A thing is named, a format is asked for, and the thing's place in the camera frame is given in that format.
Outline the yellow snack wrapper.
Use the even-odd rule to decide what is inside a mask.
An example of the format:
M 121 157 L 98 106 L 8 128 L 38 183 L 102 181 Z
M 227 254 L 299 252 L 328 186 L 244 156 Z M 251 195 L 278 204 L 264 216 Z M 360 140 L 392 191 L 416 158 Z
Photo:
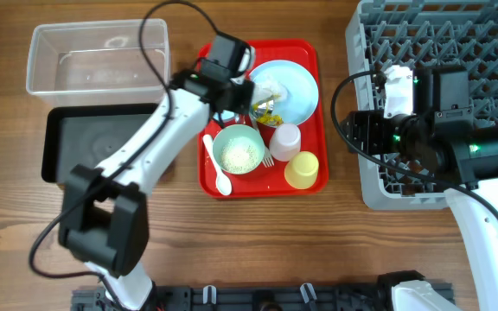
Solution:
M 262 80 L 255 81 L 249 115 L 257 123 L 271 127 L 279 126 L 284 120 L 278 109 L 287 98 L 287 88 L 278 79 L 265 74 Z

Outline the green bowl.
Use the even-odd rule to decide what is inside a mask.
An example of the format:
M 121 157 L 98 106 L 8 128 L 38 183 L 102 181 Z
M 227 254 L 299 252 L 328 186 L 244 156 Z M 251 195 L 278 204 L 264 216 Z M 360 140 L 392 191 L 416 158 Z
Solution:
M 265 143 L 251 126 L 235 124 L 213 138 L 213 156 L 220 168 L 231 175 L 247 175 L 263 161 Z

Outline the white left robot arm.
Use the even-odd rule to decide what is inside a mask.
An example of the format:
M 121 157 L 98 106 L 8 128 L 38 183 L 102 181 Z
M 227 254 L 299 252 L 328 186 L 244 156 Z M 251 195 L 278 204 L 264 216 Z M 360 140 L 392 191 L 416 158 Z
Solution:
M 222 111 L 246 114 L 255 85 L 185 69 L 119 151 L 95 168 L 77 165 L 65 184 L 58 240 L 99 278 L 123 310 L 150 306 L 154 283 L 140 262 L 149 239 L 147 198 L 184 145 Z

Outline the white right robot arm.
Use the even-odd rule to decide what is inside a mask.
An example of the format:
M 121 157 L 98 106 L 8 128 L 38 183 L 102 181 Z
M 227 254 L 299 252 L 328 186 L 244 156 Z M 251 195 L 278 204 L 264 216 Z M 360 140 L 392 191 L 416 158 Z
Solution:
M 498 128 L 477 128 L 461 66 L 392 66 L 368 76 L 385 92 L 382 110 L 353 111 L 334 125 L 348 148 L 374 164 L 396 153 L 444 190 L 469 259 L 478 303 L 498 310 Z

